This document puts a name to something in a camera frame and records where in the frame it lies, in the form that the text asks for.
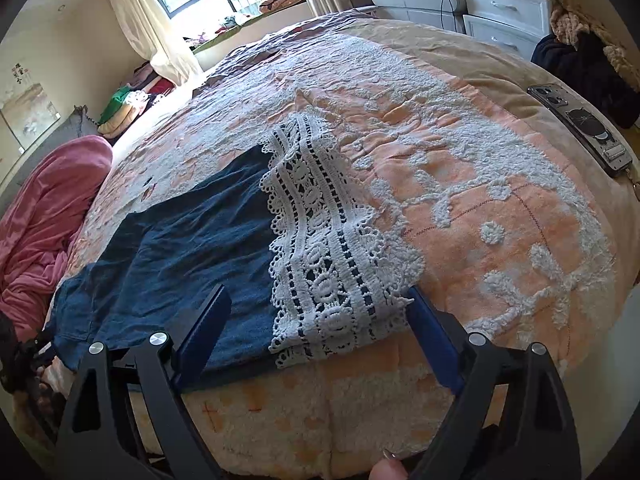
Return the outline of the person's hand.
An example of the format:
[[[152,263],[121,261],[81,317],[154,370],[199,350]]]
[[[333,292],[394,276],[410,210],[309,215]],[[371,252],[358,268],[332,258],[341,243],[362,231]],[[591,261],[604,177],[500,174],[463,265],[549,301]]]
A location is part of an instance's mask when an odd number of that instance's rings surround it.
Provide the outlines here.
[[[369,480],[407,480],[405,466],[398,457],[387,448],[382,449],[383,457],[372,467]]]

